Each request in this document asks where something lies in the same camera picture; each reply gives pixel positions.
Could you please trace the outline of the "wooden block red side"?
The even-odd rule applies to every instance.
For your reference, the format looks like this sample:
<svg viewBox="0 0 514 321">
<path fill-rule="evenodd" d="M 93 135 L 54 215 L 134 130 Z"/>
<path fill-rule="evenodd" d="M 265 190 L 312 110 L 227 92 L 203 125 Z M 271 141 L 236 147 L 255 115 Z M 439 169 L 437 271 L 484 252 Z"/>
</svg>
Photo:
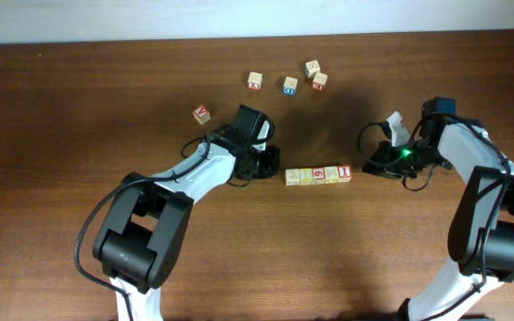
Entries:
<svg viewBox="0 0 514 321">
<path fill-rule="evenodd" d="M 286 185 L 299 185 L 300 184 L 300 170 L 287 169 L 285 172 Z"/>
</svg>

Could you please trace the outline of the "plain wooden block yellow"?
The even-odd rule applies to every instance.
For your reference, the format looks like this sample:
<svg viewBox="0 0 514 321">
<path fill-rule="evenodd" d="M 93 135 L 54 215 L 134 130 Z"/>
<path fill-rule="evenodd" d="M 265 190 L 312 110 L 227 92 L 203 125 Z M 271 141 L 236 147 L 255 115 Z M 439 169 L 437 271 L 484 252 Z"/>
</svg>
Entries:
<svg viewBox="0 0 514 321">
<path fill-rule="evenodd" d="M 299 185 L 311 185 L 313 182 L 312 168 L 299 169 Z"/>
</svg>

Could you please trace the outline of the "red I wooden block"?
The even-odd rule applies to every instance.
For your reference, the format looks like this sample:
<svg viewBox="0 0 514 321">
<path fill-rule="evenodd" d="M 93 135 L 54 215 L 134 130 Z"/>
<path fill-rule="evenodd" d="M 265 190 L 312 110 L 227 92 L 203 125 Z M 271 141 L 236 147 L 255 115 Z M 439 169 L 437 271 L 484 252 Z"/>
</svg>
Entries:
<svg viewBox="0 0 514 321">
<path fill-rule="evenodd" d="M 352 179 L 352 168 L 350 165 L 340 165 L 337 167 L 338 182 L 350 182 Z"/>
</svg>

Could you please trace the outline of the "red 9 wooden block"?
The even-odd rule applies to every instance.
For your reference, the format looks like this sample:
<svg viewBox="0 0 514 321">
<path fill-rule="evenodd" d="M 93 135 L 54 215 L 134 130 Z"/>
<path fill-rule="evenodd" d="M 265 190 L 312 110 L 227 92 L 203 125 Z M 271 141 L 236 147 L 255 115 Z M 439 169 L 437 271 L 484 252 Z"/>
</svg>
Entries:
<svg viewBox="0 0 514 321">
<path fill-rule="evenodd" d="M 312 183 L 314 185 L 325 184 L 327 180 L 327 174 L 324 168 L 312 168 Z"/>
</svg>

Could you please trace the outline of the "yellow sided wooden block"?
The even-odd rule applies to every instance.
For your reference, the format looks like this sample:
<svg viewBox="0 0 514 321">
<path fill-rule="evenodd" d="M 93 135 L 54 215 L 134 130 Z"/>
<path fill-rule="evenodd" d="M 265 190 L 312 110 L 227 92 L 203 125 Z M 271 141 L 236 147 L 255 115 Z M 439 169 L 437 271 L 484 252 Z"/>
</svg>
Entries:
<svg viewBox="0 0 514 321">
<path fill-rule="evenodd" d="M 325 174 L 326 174 L 326 178 L 325 178 L 326 184 L 334 184 L 334 183 L 338 182 L 339 175 L 338 175 L 338 167 L 337 166 L 325 167 L 324 170 L 325 170 Z"/>
</svg>

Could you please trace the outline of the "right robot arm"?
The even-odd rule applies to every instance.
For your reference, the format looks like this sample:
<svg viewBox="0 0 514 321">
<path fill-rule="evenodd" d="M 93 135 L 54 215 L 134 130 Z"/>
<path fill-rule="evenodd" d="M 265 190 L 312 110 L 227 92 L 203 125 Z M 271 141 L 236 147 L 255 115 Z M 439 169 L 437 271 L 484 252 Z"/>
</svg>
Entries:
<svg viewBox="0 0 514 321">
<path fill-rule="evenodd" d="M 449 258 L 397 320 L 459 320 L 481 298 L 514 281 L 514 163 L 484 125 L 458 115 L 451 98 L 422 105 L 408 130 L 399 112 L 378 122 L 386 139 L 363 172 L 406 182 L 423 169 L 455 169 L 466 187 L 448 233 Z"/>
</svg>

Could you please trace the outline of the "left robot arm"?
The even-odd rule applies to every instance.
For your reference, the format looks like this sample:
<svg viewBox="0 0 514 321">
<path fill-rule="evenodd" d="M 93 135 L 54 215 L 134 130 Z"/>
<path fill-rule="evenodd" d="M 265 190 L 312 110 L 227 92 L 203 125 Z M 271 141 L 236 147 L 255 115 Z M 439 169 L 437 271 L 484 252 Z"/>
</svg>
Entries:
<svg viewBox="0 0 514 321">
<path fill-rule="evenodd" d="M 109 209 L 92 253 L 115 291 L 120 320 L 159 320 L 161 289 L 175 267 L 194 205 L 219 185 L 244 187 L 278 174 L 269 116 L 239 106 L 234 121 L 194 140 L 191 155 L 150 177 L 126 175 L 92 210 Z"/>
</svg>

